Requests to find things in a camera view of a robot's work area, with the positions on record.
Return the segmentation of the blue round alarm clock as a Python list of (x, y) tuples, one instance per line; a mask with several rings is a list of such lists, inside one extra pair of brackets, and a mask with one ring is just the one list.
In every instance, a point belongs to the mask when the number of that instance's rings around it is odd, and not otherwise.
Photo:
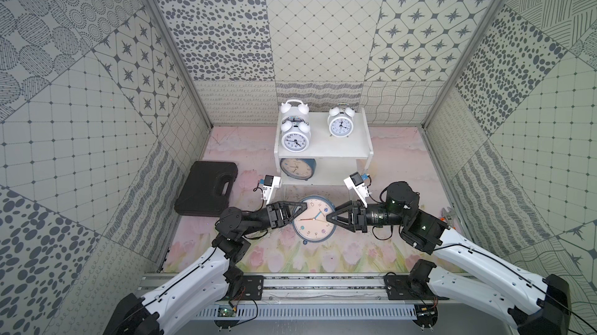
[(281, 171), (292, 179), (308, 180), (317, 168), (315, 159), (284, 158), (280, 162)]
[(306, 209), (297, 209), (294, 213), (293, 229), (304, 245), (322, 243), (334, 235), (337, 228), (326, 217), (335, 211), (334, 205), (326, 198), (312, 195), (301, 199)]

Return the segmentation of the white twin-bell alarm clock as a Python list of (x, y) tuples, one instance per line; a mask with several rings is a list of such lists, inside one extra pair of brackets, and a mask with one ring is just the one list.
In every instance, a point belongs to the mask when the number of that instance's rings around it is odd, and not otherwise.
[(281, 120), (287, 118), (298, 118), (304, 121), (309, 120), (309, 105), (303, 103), (302, 100), (287, 100), (281, 103), (279, 110), (281, 114)]
[(349, 137), (354, 131), (353, 118), (356, 112), (347, 103), (338, 103), (329, 110), (327, 124), (333, 137)]
[(291, 152), (302, 152), (309, 147), (311, 127), (301, 117), (286, 117), (281, 122), (281, 144)]

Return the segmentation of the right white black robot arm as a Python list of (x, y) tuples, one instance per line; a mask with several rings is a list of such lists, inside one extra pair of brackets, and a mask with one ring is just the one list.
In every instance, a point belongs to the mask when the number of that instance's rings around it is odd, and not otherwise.
[(407, 287), (420, 300), (447, 298), (503, 320), (520, 334), (566, 334), (572, 317), (569, 284), (551, 274), (542, 277), (508, 263), (419, 207), (420, 196), (404, 181), (391, 183), (385, 200), (369, 205), (364, 184), (348, 184), (359, 199), (348, 201), (326, 219), (351, 232), (397, 226), (408, 245), (470, 274), (459, 277), (419, 259)]

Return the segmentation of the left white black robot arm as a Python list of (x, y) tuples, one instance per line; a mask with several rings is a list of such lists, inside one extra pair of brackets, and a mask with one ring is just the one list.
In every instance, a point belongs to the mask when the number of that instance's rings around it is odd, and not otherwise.
[(192, 317), (220, 299), (241, 291), (239, 263), (255, 232), (288, 226), (308, 208), (306, 202), (278, 201), (254, 212), (228, 207), (215, 223), (217, 236), (204, 255), (165, 284), (142, 297), (118, 302), (105, 334), (175, 334)]

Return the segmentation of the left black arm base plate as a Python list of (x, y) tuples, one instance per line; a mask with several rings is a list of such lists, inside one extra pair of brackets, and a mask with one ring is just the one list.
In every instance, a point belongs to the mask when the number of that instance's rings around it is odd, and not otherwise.
[(261, 301), (264, 291), (263, 275), (244, 275), (229, 283), (225, 296), (227, 301)]

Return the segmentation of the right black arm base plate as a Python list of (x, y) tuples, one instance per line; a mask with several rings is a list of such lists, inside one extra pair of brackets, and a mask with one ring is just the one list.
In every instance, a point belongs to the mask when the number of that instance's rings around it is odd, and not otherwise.
[(386, 294), (389, 300), (439, 301), (445, 297), (434, 294), (427, 283), (411, 279), (408, 275), (386, 274), (383, 276)]

